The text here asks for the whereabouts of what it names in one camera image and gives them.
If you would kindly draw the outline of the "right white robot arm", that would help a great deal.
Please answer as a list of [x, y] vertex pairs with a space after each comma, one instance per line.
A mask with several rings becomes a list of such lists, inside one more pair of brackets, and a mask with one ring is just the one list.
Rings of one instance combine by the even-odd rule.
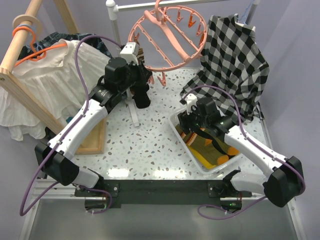
[[235, 148], [263, 173], [262, 176], [234, 170], [223, 181], [223, 192], [230, 197], [240, 191], [263, 194], [277, 207], [284, 207], [294, 197], [301, 195], [306, 184], [301, 161], [279, 154], [246, 132], [240, 121], [222, 116], [214, 101], [205, 97], [197, 99], [189, 94], [180, 100], [186, 109], [177, 115], [184, 134], [196, 134], [208, 140], [221, 154], [233, 157], [224, 151], [219, 142]]

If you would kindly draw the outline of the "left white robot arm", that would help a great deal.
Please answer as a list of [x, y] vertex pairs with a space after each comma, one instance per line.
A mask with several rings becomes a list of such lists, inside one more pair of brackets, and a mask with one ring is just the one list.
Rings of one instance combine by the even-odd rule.
[[151, 104], [147, 95], [151, 76], [141, 60], [127, 63], [121, 57], [111, 58], [81, 110], [48, 143], [40, 142], [35, 147], [40, 170], [63, 186], [85, 186], [92, 196], [99, 196], [104, 190], [103, 178], [93, 170], [80, 168], [72, 158], [91, 130], [122, 101], [126, 90], [133, 90], [138, 108]]

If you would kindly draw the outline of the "pink round clip hanger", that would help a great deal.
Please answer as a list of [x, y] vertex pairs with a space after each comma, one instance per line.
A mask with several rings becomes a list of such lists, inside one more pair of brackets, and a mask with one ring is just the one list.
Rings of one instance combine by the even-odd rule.
[[[168, 67], [160, 67], [154, 68], [151, 66], [147, 66], [146, 68], [152, 72], [161, 72], [162, 77], [159, 77], [158, 80], [161, 82], [163, 86], [166, 85], [165, 72], [179, 69], [189, 62], [193, 61], [200, 57], [201, 52], [205, 46], [208, 30], [207, 24], [203, 16], [198, 13], [196, 10], [183, 6], [183, 5], [173, 5], [173, 6], [161, 6], [162, 0], [157, 0], [154, 4], [153, 10], [145, 10], [143, 16], [139, 18], [139, 20], [133, 25], [129, 35], [128, 41], [138, 43], [140, 34], [144, 35], [149, 43], [151, 43], [155, 50], [160, 54], [162, 59], [168, 64]], [[198, 27], [196, 30], [196, 36], [199, 37], [199, 43], [195, 44], [193, 40], [191, 40], [181, 28], [179, 28], [178, 23], [183, 20], [183, 16], [181, 16], [181, 12], [189, 13], [189, 20], [187, 27], [192, 28], [196, 23], [198, 23]], [[165, 54], [165, 52], [161, 49], [160, 45], [156, 43], [156, 41], [152, 38], [152, 36], [147, 32], [147, 30], [143, 27], [143, 22], [148, 21], [153, 25], [157, 26], [162, 33], [164, 34], [164, 39], [171, 45], [174, 51], [181, 58], [180, 63], [173, 63], [170, 58]], [[179, 43], [173, 31], [170, 29], [173, 27], [181, 35], [181, 37], [186, 40], [186, 42], [194, 49], [193, 54], [188, 54]]]

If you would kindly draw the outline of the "black striped sock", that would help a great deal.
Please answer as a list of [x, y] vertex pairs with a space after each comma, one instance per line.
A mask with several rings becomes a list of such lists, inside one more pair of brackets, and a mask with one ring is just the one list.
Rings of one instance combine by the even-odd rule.
[[150, 106], [151, 100], [147, 94], [150, 89], [148, 84], [134, 85], [131, 87], [132, 99], [138, 109], [145, 109]]

